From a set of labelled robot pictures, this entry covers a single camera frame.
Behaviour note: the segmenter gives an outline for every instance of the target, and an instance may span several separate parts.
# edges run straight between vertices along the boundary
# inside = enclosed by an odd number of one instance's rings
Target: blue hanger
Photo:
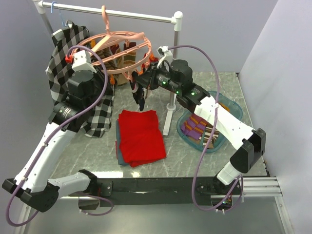
[[[52,2],[52,4],[51,4],[51,14],[53,12],[53,5],[54,5],[54,3],[57,3],[57,2],[56,1]],[[62,20],[62,26],[65,27],[66,25],[64,23],[64,20],[63,20],[63,17],[62,17],[62,13],[61,13],[60,9],[59,9],[59,16],[60,16],[60,19]]]

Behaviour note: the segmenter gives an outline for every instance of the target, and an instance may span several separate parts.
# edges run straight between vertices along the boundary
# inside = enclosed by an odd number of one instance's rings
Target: black and white plaid cloth
[[[85,26],[78,26],[67,21],[67,26],[52,35],[55,49],[52,53],[46,74],[49,78],[51,96],[54,104],[58,104],[65,91],[68,90],[67,80],[74,71],[71,64],[65,61],[68,49],[89,37],[89,30]],[[114,102],[114,87],[107,90],[98,106],[81,129],[89,137],[101,137],[112,126],[112,111]]]

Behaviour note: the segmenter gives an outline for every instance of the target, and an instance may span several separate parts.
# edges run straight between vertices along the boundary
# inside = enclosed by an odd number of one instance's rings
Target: red cloth
[[[166,157],[156,111],[131,112],[119,115],[120,146],[123,160],[131,167]]]

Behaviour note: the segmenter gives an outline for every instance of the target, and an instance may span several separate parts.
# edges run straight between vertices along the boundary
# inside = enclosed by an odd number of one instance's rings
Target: red connector
[[[67,56],[67,55],[66,55],[66,57],[65,57],[65,61],[66,61],[67,63],[73,63],[74,58],[73,58],[73,56],[72,56],[72,55],[70,55],[70,56]]]

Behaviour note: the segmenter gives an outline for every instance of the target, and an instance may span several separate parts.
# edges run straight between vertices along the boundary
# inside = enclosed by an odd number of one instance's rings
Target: gray marble tile
[[[240,105],[243,110],[242,121],[251,126],[252,122],[236,74],[220,73],[219,76],[221,93]],[[195,72],[193,78],[195,83],[205,89],[216,90],[214,74]],[[145,111],[157,111],[161,131],[166,119],[169,95],[168,91],[159,88],[149,93],[145,104]],[[115,121],[122,110],[138,111],[129,84],[116,88],[111,130],[106,132],[102,138],[90,138],[78,133],[61,155],[52,177],[68,176],[80,169],[106,172],[109,177],[192,177],[194,175],[200,152],[185,143],[176,131],[177,120],[185,111],[178,103],[169,136],[164,137],[166,159],[136,168],[119,166],[115,151]],[[218,151],[205,155],[198,175],[214,176],[229,161],[234,152],[235,149],[226,141]],[[260,159],[247,175],[266,176],[263,159]]]

